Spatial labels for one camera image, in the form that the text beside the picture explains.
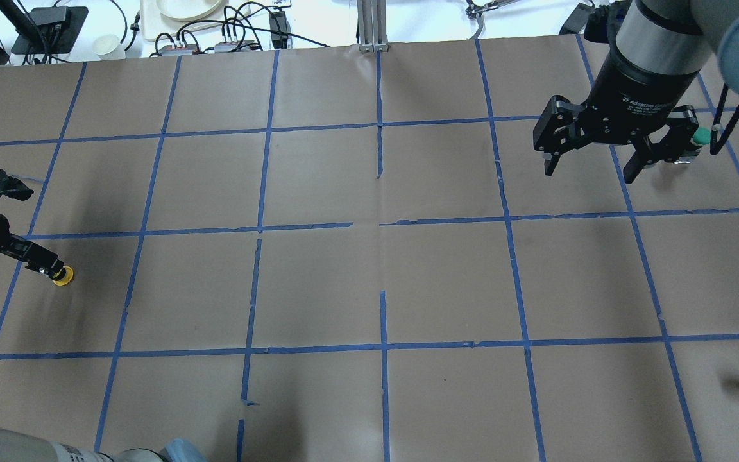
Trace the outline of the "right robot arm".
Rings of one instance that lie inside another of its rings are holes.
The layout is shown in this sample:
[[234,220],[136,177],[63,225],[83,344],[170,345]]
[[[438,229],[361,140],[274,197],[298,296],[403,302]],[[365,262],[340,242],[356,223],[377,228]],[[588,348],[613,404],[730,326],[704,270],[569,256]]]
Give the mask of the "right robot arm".
[[587,26],[607,57],[582,103],[552,96],[533,131],[552,175],[560,158],[587,144],[630,144],[630,184],[659,162],[687,163],[709,146],[719,152],[728,132],[701,129],[695,109],[680,105],[715,55],[727,88],[739,95],[739,1],[622,1],[601,8]]

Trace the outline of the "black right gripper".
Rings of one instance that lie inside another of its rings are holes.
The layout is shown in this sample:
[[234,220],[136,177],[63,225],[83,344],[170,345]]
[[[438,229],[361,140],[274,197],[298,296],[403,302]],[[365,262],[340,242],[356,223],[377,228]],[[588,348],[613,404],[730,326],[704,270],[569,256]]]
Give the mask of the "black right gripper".
[[[679,105],[695,73],[662,75],[610,51],[582,103],[552,96],[534,126],[532,143],[543,153],[543,174],[552,176],[562,157],[587,144],[633,144],[624,166],[624,182],[660,161],[669,162],[674,141],[700,126],[694,108]],[[666,126],[660,142],[649,136]]]

